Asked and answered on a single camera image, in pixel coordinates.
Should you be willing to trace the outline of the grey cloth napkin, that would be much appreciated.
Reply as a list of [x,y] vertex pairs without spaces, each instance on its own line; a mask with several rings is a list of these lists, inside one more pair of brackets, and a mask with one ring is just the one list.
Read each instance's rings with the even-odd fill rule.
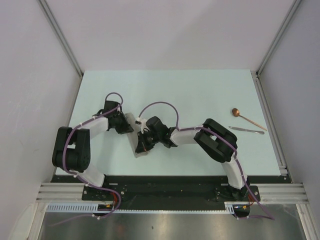
[[149,154],[148,152],[136,153],[136,148],[138,146],[138,132],[140,131],[140,126],[135,123],[136,119],[134,115],[129,112],[125,114],[125,117],[131,128],[133,129],[133,132],[128,133],[127,137],[134,157],[137,159],[147,156]]

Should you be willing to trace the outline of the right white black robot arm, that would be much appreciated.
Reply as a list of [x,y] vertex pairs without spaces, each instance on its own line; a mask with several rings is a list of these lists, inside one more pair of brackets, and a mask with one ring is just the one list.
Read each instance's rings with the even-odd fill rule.
[[258,200],[237,158],[237,137],[215,120],[208,118],[201,126],[181,129],[167,127],[156,116],[148,120],[138,117],[135,123],[140,126],[137,154],[149,152],[157,143],[169,149],[198,144],[209,157],[221,163],[228,179],[228,196],[237,201]]

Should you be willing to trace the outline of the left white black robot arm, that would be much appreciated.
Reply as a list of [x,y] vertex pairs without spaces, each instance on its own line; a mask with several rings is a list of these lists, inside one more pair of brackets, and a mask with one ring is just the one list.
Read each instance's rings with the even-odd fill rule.
[[91,140],[114,129],[118,134],[134,130],[122,111],[122,104],[106,100],[104,108],[76,127],[62,126],[58,129],[52,154],[52,164],[94,186],[93,194],[100,200],[110,196],[111,188],[104,184],[105,175],[91,164]]

